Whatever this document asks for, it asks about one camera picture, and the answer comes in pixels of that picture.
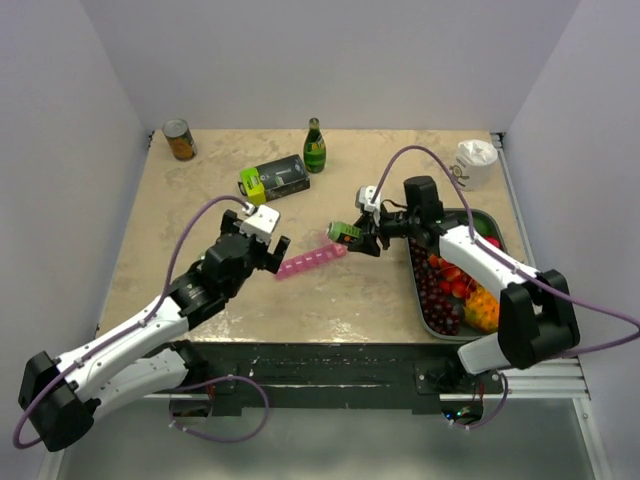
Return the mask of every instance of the marble countertop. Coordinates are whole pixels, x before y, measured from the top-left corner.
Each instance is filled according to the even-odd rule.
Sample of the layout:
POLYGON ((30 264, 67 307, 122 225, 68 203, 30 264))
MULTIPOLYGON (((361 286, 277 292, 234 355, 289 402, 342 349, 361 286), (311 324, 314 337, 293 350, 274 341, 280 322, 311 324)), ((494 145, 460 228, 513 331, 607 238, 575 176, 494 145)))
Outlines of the marble countertop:
MULTIPOLYGON (((291 154, 302 154, 306 130, 194 130, 198 155, 173 158, 161 131, 151 142, 138 194, 119 255, 99 334, 128 319, 159 292, 172 249, 191 216, 211 197, 239 195, 239 172, 291 154)), ((282 214, 277 236, 291 239, 287 257, 319 246, 332 220, 354 222, 355 193, 377 184, 391 156, 410 144, 433 149, 443 160, 458 142, 490 141, 482 131, 323 130, 325 171, 311 177, 311 189, 269 205, 282 214)), ((468 192, 472 208, 493 216, 510 254, 524 261, 522 240, 497 165, 481 190, 468 192)), ((447 208, 460 207, 445 174, 422 152, 405 153, 382 190, 383 198, 404 201, 402 182, 431 175, 447 208)), ((176 273, 218 237, 223 203, 211 209, 187 238, 176 273)), ((396 241, 380 258, 350 253, 323 267, 277 281, 267 272, 247 280, 227 309, 186 335, 193 341, 243 342, 437 342, 421 326, 412 290, 408 253, 396 241)))

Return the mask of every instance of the paper cup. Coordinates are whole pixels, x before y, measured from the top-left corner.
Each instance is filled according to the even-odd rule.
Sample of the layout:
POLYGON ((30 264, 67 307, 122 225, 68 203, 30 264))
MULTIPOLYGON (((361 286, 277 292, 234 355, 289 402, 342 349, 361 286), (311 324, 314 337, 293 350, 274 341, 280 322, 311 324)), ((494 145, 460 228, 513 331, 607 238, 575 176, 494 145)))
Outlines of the paper cup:
POLYGON ((487 183, 498 160, 498 151, 482 140, 466 140, 458 144, 449 170, 462 190, 476 190, 487 183))

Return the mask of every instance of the red grapes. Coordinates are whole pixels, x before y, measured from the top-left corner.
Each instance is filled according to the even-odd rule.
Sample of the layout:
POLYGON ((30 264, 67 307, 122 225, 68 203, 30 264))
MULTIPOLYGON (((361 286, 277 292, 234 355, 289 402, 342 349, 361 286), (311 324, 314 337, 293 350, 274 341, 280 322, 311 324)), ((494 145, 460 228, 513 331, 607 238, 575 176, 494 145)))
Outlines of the red grapes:
POLYGON ((413 239, 409 240, 409 253, 425 322, 431 330, 440 335, 458 335, 460 320, 464 314, 462 306, 454 306, 449 301, 449 292, 445 293, 439 287, 441 279, 429 265, 428 252, 418 247, 413 239))

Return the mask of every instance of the black box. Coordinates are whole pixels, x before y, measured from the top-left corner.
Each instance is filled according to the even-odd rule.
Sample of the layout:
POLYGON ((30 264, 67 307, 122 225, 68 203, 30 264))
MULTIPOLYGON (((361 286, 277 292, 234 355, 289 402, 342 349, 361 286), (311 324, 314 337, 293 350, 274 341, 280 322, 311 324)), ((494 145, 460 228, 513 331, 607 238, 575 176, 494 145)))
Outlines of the black box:
POLYGON ((254 205, 306 190, 311 185, 300 155, 280 158, 240 172, 238 188, 254 205))

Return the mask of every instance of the pink plastic object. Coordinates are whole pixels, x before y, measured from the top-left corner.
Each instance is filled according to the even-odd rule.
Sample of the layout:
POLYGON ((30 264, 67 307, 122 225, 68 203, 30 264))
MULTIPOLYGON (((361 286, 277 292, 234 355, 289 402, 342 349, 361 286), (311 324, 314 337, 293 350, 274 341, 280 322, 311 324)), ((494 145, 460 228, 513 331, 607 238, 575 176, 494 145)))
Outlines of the pink plastic object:
POLYGON ((276 273, 276 280, 283 280, 292 275, 306 272, 312 268, 329 263, 344 257, 348 253, 347 247, 331 243, 324 247, 316 248, 297 257, 285 260, 280 264, 280 270, 276 273))

